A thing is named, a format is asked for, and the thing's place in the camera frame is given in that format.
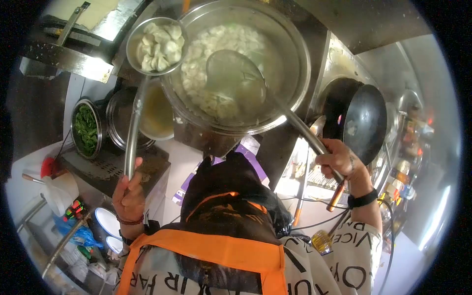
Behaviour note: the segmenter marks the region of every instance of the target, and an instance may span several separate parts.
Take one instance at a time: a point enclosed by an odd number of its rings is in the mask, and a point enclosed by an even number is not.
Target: stack of plates
[[[115,253],[120,253],[123,249],[123,242],[119,234],[119,222],[115,214],[105,208],[95,209],[95,217],[101,227],[110,235],[107,237],[107,244]]]

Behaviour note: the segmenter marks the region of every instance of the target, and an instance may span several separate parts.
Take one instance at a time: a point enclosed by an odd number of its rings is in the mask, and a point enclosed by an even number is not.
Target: hand
[[[141,157],[135,161],[135,169],[143,163]],[[143,187],[140,185],[142,174],[135,172],[135,175],[128,180],[128,176],[123,176],[117,183],[113,193],[113,206],[124,221],[137,221],[144,214],[145,198]]]
[[[350,181],[350,193],[361,197],[373,189],[371,177],[361,160],[338,139],[322,138],[321,142],[331,151],[331,154],[319,155],[315,163],[321,165],[321,172],[326,178],[333,178],[333,169],[337,170]]]

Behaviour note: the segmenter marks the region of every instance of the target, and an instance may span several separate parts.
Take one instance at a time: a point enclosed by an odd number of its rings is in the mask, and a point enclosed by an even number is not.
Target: large stainless steel pot
[[[280,89],[288,107],[295,110],[308,89],[311,74],[310,55],[303,37],[294,24],[277,10],[256,1],[219,0],[195,7],[180,18],[192,41],[204,29],[223,24],[237,23],[255,28],[273,43],[282,57],[283,72]],[[182,86],[181,70],[177,68],[162,78],[164,91],[175,111],[183,119],[213,132],[228,136],[252,135],[270,130],[286,118],[269,107],[258,118],[241,124],[225,124],[207,115],[193,104]]]

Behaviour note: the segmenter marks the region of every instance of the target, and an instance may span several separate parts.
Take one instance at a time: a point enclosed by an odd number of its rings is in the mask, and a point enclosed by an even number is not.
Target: apron strap
[[[118,295],[127,295],[136,259],[142,246],[153,245],[172,252],[261,274],[263,295],[286,295],[283,245],[273,245],[230,236],[202,235],[176,229],[161,229],[152,236],[141,234],[130,246],[121,274]]]

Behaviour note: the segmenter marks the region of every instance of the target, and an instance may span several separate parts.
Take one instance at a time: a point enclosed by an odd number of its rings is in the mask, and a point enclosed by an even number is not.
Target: leafy green vegetable
[[[97,123],[87,105],[82,105],[76,113],[74,129],[82,140],[82,152],[88,157],[92,156],[97,148]]]

